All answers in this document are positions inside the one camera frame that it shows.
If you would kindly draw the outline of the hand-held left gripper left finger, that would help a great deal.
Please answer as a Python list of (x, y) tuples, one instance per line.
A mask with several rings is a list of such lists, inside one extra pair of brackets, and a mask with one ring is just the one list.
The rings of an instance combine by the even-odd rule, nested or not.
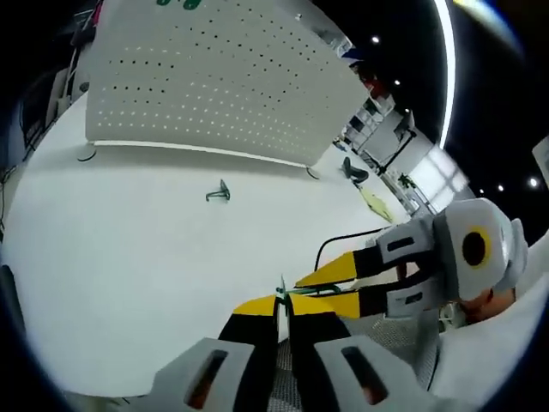
[(216, 339), (203, 338), (154, 376), (149, 411), (264, 411), (275, 378), (279, 299), (233, 310)]

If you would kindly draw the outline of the person's right hand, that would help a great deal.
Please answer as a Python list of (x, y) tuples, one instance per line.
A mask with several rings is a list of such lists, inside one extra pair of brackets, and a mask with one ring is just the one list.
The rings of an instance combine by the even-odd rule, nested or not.
[(493, 318), (504, 312), (516, 301), (516, 291), (509, 288), (503, 292), (494, 292), (492, 289), (485, 290), (473, 300), (462, 300), (459, 305), (465, 314), (468, 324)]

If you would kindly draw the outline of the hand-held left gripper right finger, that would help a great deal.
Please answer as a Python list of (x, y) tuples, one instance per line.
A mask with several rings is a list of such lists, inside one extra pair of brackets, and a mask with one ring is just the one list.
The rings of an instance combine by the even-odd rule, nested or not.
[(350, 335), (318, 298), (286, 296), (293, 374), (305, 411), (437, 411), (413, 368), (368, 336)]

